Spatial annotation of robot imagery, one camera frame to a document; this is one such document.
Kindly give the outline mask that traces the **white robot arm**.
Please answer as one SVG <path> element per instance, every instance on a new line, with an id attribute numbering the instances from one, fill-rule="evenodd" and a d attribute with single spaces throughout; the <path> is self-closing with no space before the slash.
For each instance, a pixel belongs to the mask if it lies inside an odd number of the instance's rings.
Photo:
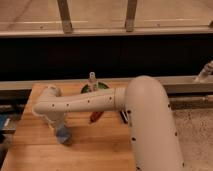
<path id="1" fill-rule="evenodd" d="M 125 111 L 136 171 L 184 171 L 178 133 L 163 85 L 150 76 L 127 86 L 63 96 L 55 86 L 45 88 L 33 113 L 57 127 L 68 112 Z"/>

